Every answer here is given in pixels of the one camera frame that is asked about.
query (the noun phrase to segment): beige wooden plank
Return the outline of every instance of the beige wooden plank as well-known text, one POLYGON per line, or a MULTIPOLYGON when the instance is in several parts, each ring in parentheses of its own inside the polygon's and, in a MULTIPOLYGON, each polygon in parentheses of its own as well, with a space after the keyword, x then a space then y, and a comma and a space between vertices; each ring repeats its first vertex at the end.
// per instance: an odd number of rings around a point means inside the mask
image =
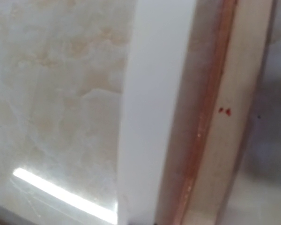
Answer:
POLYGON ((214 225, 229 187, 256 80, 273 0, 239 0, 218 97, 184 225, 214 225))

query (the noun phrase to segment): marble surface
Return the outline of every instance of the marble surface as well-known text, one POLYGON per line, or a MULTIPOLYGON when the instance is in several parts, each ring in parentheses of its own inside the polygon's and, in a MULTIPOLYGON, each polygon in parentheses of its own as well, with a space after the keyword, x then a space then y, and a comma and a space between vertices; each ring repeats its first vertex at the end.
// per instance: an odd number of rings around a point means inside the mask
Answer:
POLYGON ((249 124, 245 156, 221 225, 281 225, 281 0, 249 124))
POLYGON ((117 211, 120 97, 134 0, 0 0, 0 206, 32 223, 108 224, 13 176, 117 211))

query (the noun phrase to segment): orange-brown trim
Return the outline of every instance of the orange-brown trim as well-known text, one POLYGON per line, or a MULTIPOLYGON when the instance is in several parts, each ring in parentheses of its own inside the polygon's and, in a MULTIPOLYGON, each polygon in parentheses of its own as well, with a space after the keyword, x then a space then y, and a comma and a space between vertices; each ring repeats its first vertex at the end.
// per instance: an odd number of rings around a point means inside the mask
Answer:
POLYGON ((226 53, 229 45, 236 5, 237 0, 223 0, 222 3, 222 13, 212 67, 207 84, 205 99, 200 113, 197 136, 194 141, 194 146, 191 149, 192 152, 189 159, 189 166, 185 175, 186 179, 181 192, 179 206, 175 214, 175 225, 179 225, 182 222, 188 199, 191 194, 191 187, 196 181, 196 176, 200 167, 212 113, 214 111, 214 105, 223 74, 223 68, 226 61, 226 53))

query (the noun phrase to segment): dark spot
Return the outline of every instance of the dark spot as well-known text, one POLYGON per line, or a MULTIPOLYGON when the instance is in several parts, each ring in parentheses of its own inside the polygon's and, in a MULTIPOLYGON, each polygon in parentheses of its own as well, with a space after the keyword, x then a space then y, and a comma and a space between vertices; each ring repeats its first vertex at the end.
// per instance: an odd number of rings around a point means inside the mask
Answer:
POLYGON ((226 114, 227 114, 228 116, 231 116, 231 109, 230 109, 230 108, 226 110, 226 114))

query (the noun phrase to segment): red stain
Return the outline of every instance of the red stain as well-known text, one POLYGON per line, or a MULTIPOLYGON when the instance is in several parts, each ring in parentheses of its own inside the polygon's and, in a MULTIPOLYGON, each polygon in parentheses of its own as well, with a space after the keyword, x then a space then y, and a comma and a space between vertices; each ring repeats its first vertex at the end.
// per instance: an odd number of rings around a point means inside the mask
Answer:
POLYGON ((231 109, 230 109, 230 108, 226 110, 226 114, 227 114, 228 116, 231 116, 231 109))

